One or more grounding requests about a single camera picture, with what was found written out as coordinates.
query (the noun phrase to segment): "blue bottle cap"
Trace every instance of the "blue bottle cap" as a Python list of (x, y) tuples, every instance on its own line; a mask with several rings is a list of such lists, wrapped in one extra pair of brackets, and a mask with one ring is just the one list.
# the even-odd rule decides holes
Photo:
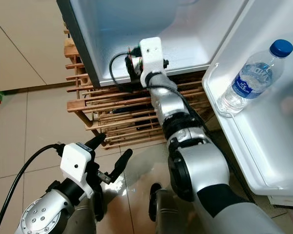
[(279, 58), (287, 57), (292, 51), (292, 44), (283, 39), (276, 40), (270, 47), (270, 52)]

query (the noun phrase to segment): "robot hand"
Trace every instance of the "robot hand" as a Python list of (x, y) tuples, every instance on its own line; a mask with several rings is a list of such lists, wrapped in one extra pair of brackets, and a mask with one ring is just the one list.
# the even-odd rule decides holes
[(100, 134), (86, 144), (62, 144), (61, 170), (65, 180), (54, 181), (46, 194), (30, 204), (22, 214), (16, 234), (55, 234), (65, 230), (67, 221), (83, 198), (94, 197), (95, 219), (100, 221), (104, 215), (103, 192), (100, 183), (113, 183), (124, 171), (132, 150), (128, 149), (115, 163), (114, 170), (108, 174), (99, 171), (94, 162), (94, 150), (104, 141)]

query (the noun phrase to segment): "wooden rack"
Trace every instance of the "wooden rack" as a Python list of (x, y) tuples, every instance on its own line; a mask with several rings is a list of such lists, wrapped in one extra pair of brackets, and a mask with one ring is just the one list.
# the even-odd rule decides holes
[[(125, 93), (115, 86), (94, 88), (91, 84), (78, 51), (73, 43), (66, 43), (64, 55), (75, 75), (66, 78), (75, 81), (76, 99), (67, 103), (67, 111), (74, 112), (84, 123), (85, 129), (94, 135), (105, 133), (103, 148), (125, 146), (151, 140), (163, 140), (162, 128), (151, 105), (148, 91)], [(204, 120), (213, 116), (213, 110), (202, 87), (204, 71), (169, 77), (178, 85), (190, 105)]]

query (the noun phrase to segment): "black rubber seal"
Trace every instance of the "black rubber seal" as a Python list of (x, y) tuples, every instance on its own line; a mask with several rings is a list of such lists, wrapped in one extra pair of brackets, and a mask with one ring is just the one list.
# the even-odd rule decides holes
[(163, 132), (166, 140), (171, 135), (185, 128), (199, 127), (200, 123), (187, 113), (178, 112), (172, 114), (170, 118), (165, 119), (163, 123)]
[(74, 206), (80, 203), (79, 198), (84, 194), (81, 187), (69, 178), (66, 178), (56, 189), (67, 196)]
[(148, 84), (150, 83), (150, 80), (153, 76), (159, 75), (161, 74), (161, 72), (150, 72), (149, 74), (147, 74), (146, 76), (146, 86), (148, 87)]
[(194, 201), (190, 174), (179, 151), (169, 152), (168, 168), (174, 192), (185, 201)]
[(207, 212), (214, 218), (228, 206), (248, 202), (236, 195), (229, 185), (211, 185), (197, 192), (197, 195)]

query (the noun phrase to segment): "bottle label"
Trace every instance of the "bottle label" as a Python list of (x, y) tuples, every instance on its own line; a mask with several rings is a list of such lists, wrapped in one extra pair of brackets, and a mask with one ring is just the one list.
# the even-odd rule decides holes
[(254, 90), (245, 80), (241, 79), (239, 72), (231, 85), (233, 90), (243, 98), (254, 99), (258, 97), (262, 92), (264, 92), (268, 86), (271, 85), (271, 69), (265, 63), (245, 65), (242, 68), (242, 73), (244, 75), (252, 77), (252, 79), (257, 80), (257, 82), (259, 82), (261, 85), (261, 87), (257, 87), (257, 90)]

